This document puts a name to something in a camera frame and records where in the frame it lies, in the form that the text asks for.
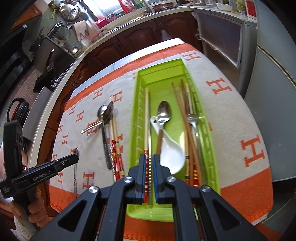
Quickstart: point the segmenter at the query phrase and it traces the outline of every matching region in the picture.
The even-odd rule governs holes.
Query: green plastic tray
[[[203,179],[206,184],[211,186],[217,193],[220,193],[218,169],[210,128],[196,86],[185,62],[181,58],[139,70],[137,73],[131,120],[129,166],[127,170],[132,166],[138,165],[140,154],[144,150],[144,89],[146,87],[149,88],[150,116],[157,115],[157,108],[161,101],[167,101],[171,107],[172,118],[165,124],[165,130],[172,139],[184,146],[182,116],[171,86],[171,82],[173,82],[178,87],[180,79],[183,79],[184,83],[189,84],[193,105],[195,103],[198,116],[200,117],[198,130],[203,155]],[[151,154],[153,155],[156,151],[157,135],[153,127],[150,129]],[[184,180],[184,174],[185,166],[174,176]],[[152,189],[152,194],[152,207],[149,207],[148,204],[128,205],[127,214],[137,219],[173,222],[171,204],[157,204],[155,202],[154,189]]]

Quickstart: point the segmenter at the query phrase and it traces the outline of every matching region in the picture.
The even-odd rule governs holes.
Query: spoon handle
[[[107,163],[107,168],[109,170],[111,170],[112,169],[112,162],[110,159],[110,154],[109,154],[109,150],[108,150],[108,146],[107,146],[107,140],[106,140],[106,135],[105,135],[105,125],[104,125],[104,122],[102,122],[102,123],[103,123],[102,136],[103,136],[105,159],[106,159],[106,163]]]
[[[159,129],[157,148],[156,148],[156,154],[158,155],[160,155],[162,139],[163,139],[163,129]]]

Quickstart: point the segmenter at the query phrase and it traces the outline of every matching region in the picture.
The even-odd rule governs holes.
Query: finger
[[[38,223],[38,222],[42,221],[45,217],[46,217],[46,209],[45,209],[45,207],[42,207],[42,209],[40,211],[38,211],[37,213],[29,215],[29,221],[31,223]]]
[[[37,223],[37,226],[40,228],[43,228],[45,225],[47,225],[49,222],[49,218],[46,215],[45,219],[41,220],[40,222]]]
[[[42,198],[35,199],[30,205],[28,206],[30,213],[37,213],[44,207],[44,200]]]
[[[35,198],[37,198],[37,199],[41,198],[41,191],[39,188],[35,189]]]
[[[15,201],[11,201],[9,204],[9,207],[14,216],[18,216],[18,217],[22,216],[22,208],[18,203],[16,203]]]

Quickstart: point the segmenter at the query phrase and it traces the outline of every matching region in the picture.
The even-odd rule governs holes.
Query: screw
[[[123,180],[124,180],[125,183],[131,183],[131,182],[133,181],[133,178],[127,176],[127,177],[125,177]]]
[[[167,181],[169,183],[173,183],[174,181],[176,181],[176,178],[175,177],[172,177],[172,176],[169,176],[169,177],[167,177]]]
[[[211,188],[209,186],[202,186],[202,191],[209,192],[209,191],[211,191]]]
[[[98,189],[96,186],[91,186],[91,187],[89,188],[89,192],[90,192],[90,193],[96,193],[98,190],[99,190],[99,189]]]

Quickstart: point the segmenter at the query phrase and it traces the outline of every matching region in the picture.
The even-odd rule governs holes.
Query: table
[[[94,130],[80,135],[80,131],[96,121],[97,109],[108,103],[112,95],[115,115],[117,120],[119,116],[121,119],[117,124],[126,166],[136,71],[176,58],[185,59],[211,126],[221,195],[255,225],[266,218],[273,203],[271,172],[260,131],[244,100],[221,71],[202,53],[177,39],[123,58],[73,92],[61,119],[52,159],[69,155],[78,147],[78,194],[90,185],[101,188],[111,185],[113,177],[104,160],[101,132]],[[58,211],[75,199],[73,175],[74,167],[68,167],[50,180],[50,202]],[[155,233],[155,230],[164,228],[173,230],[173,224],[126,217],[124,237],[136,240],[170,239],[173,232]]]

